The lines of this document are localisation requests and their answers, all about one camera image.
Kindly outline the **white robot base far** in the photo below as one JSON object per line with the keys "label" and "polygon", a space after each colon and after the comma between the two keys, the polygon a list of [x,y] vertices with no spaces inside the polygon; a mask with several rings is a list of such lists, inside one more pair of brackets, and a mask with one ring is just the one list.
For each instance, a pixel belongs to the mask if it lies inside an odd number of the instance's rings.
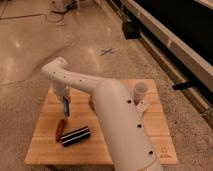
{"label": "white robot base far", "polygon": [[65,14],[71,9],[80,8],[80,0],[49,0],[53,13]]}

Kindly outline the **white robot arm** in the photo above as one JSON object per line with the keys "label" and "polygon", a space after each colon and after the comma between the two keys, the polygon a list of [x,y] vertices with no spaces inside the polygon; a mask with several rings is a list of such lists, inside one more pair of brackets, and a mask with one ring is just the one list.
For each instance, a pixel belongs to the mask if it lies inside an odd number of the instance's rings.
{"label": "white robot arm", "polygon": [[73,87],[92,96],[115,171],[163,171],[128,87],[117,79],[70,72],[67,65],[58,57],[41,72],[56,94],[67,95]]}

